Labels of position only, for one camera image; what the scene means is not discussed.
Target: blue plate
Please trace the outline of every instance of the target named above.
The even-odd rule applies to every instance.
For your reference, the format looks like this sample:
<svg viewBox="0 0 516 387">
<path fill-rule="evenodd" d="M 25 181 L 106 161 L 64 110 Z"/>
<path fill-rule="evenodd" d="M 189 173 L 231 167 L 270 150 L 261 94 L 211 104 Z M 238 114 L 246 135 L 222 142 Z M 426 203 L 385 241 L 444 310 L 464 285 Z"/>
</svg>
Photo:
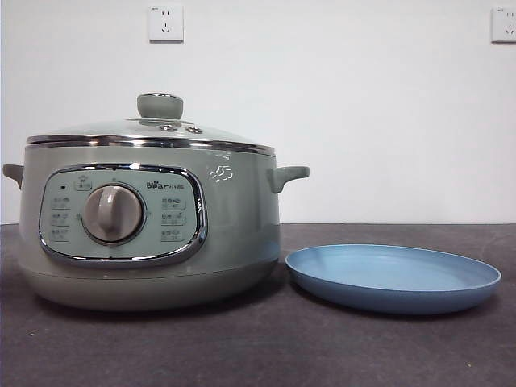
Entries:
<svg viewBox="0 0 516 387">
<path fill-rule="evenodd" d="M 496 289 L 493 266 L 446 252 L 371 244 L 305 248 L 285 260 L 308 292 L 353 308 L 439 314 L 478 305 Z"/>
</svg>

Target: rotary knob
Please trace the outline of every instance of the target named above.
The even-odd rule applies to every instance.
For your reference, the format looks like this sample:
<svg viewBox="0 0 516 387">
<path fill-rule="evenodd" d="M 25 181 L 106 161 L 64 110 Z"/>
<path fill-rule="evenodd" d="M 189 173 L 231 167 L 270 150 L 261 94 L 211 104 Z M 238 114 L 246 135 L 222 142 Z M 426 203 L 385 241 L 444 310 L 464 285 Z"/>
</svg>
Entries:
<svg viewBox="0 0 516 387">
<path fill-rule="evenodd" d="M 142 202 L 134 192 L 121 185 L 104 185 L 86 199 L 82 224 L 95 239 L 119 243 L 139 230 L 143 215 Z"/>
</svg>

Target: pot handle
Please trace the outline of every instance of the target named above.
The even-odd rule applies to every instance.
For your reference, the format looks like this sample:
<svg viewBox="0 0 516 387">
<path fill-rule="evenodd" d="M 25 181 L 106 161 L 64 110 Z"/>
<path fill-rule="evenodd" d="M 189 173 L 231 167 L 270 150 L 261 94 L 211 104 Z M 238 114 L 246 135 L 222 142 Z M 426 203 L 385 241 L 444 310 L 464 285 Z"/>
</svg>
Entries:
<svg viewBox="0 0 516 387">
<path fill-rule="evenodd" d="M 271 185 L 273 194 L 278 194 L 283 190 L 285 183 L 308 177 L 310 168 L 308 167 L 283 167 L 274 168 L 268 171 L 268 182 Z"/>
<path fill-rule="evenodd" d="M 22 189 L 23 180 L 23 165 L 4 164 L 3 175 L 15 180 L 18 183 L 18 188 Z"/>
</svg>

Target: electrical outlet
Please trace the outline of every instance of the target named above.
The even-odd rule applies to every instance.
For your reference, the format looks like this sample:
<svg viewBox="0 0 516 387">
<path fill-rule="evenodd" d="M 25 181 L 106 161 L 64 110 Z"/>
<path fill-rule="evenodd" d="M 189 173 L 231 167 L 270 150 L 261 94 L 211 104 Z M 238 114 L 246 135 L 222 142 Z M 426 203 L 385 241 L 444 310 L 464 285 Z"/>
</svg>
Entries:
<svg viewBox="0 0 516 387">
<path fill-rule="evenodd" d="M 151 42 L 183 41 L 183 6 L 169 4 L 148 9 L 148 38 Z"/>
<path fill-rule="evenodd" d="M 493 8 L 491 10 L 491 41 L 495 43 L 516 43 L 516 7 Z"/>
</svg>

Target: dark countertop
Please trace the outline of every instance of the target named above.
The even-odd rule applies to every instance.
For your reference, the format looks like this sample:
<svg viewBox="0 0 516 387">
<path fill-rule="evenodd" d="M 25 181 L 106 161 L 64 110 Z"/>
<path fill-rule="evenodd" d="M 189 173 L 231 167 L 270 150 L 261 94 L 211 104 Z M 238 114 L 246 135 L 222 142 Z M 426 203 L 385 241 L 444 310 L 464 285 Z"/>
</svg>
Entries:
<svg viewBox="0 0 516 387">
<path fill-rule="evenodd" d="M 281 226 L 270 278 L 226 301 L 102 313 L 36 297 L 2 226 L 2 386 L 516 385 L 516 224 Z M 409 317 L 335 306 L 293 285 L 288 252 L 331 243 L 430 248 L 502 273 L 482 305 Z"/>
</svg>

